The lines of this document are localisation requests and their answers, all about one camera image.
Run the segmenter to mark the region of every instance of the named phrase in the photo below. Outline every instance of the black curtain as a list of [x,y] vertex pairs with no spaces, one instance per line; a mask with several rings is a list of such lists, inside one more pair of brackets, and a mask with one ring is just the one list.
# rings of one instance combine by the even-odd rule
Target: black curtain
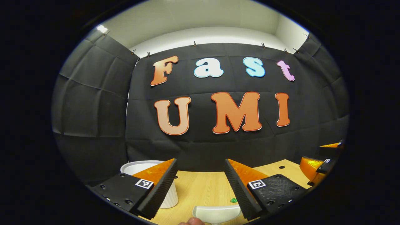
[[[339,67],[312,34],[298,53],[249,44],[199,44],[151,55],[139,60],[131,79],[126,120],[129,161],[179,159],[179,170],[222,171],[225,158],[251,167],[288,159],[299,163],[302,156],[316,157],[319,145],[344,139],[349,120],[348,94]],[[153,64],[177,56],[179,61],[165,75],[165,83],[151,86]],[[259,58],[264,77],[250,77],[244,57]],[[216,58],[224,73],[220,77],[198,78],[193,74],[196,61]],[[295,81],[288,81],[276,63],[290,66]],[[227,134],[214,134],[216,104],[211,95],[228,92],[239,106],[245,92],[255,91],[259,99],[262,129],[245,132],[241,128]],[[290,124],[278,127],[278,102],[275,94],[289,95]],[[179,124],[174,100],[188,96],[189,130],[180,136],[161,131],[154,103],[169,100],[171,125]]]
[[119,172],[128,159],[125,115],[139,57],[93,30],[61,68],[52,98],[52,126],[60,152],[85,183]]

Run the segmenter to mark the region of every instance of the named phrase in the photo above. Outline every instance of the pink letter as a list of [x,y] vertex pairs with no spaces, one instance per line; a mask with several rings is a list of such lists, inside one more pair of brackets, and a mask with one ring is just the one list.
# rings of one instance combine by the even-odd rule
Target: pink letter
[[294,76],[289,72],[289,65],[286,65],[283,60],[277,62],[276,64],[282,69],[283,75],[285,75],[286,79],[294,81]]

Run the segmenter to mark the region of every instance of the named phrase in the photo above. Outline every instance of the orange gripper part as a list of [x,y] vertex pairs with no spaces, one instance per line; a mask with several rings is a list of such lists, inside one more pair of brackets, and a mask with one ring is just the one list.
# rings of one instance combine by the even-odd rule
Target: orange gripper part
[[243,182],[243,184],[244,184],[244,186],[246,186],[246,188],[247,188],[247,184],[249,182],[261,180],[261,179],[268,177],[267,175],[263,174],[262,172],[259,172],[251,167],[248,167],[246,165],[243,165],[243,164],[233,161],[231,159],[228,159],[228,161],[232,165],[232,167],[236,171],[236,173],[239,175],[240,180]]
[[317,175],[316,170],[324,161],[302,157],[300,161],[300,169],[303,174],[311,181]]
[[337,148],[339,143],[334,143],[334,144],[329,144],[329,145],[321,145],[320,147],[325,147],[325,148]]
[[148,181],[153,181],[154,186],[156,186],[173,161],[174,159],[170,159],[168,161],[162,162],[148,169],[135,173],[132,176]]
[[323,173],[316,173],[315,177],[310,180],[310,182],[313,182],[315,185],[319,184],[324,178],[325,174]]

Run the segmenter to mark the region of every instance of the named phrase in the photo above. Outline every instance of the white cup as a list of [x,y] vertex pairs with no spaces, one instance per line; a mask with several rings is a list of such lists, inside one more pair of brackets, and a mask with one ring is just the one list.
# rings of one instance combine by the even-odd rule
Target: white cup
[[[148,169],[152,166],[162,163],[163,161],[159,160],[145,160],[145,161],[136,161],[124,164],[121,166],[121,173],[126,173],[129,175],[133,175],[145,169]],[[176,194],[175,181],[172,182],[170,189],[167,192],[167,195],[162,202],[160,209],[167,209],[174,207],[178,203],[178,195]]]

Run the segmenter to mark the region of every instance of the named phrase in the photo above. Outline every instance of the textured gripper pad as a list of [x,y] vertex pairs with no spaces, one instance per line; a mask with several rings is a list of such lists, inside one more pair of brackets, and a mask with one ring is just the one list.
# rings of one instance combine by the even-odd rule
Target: textured gripper pad
[[276,214],[300,199],[306,189],[282,174],[249,182],[250,192],[257,199],[267,215]]
[[257,218],[262,214],[262,208],[253,196],[248,192],[246,186],[240,180],[239,175],[229,163],[228,159],[225,160],[224,172],[228,178],[229,184],[238,200],[239,207],[242,210],[243,217],[247,220]]
[[169,191],[175,175],[178,172],[178,164],[175,159],[165,174],[162,176],[157,185],[150,191],[149,195],[142,201],[137,208],[137,214],[146,218],[152,219],[156,216],[158,209],[164,201],[167,192]]

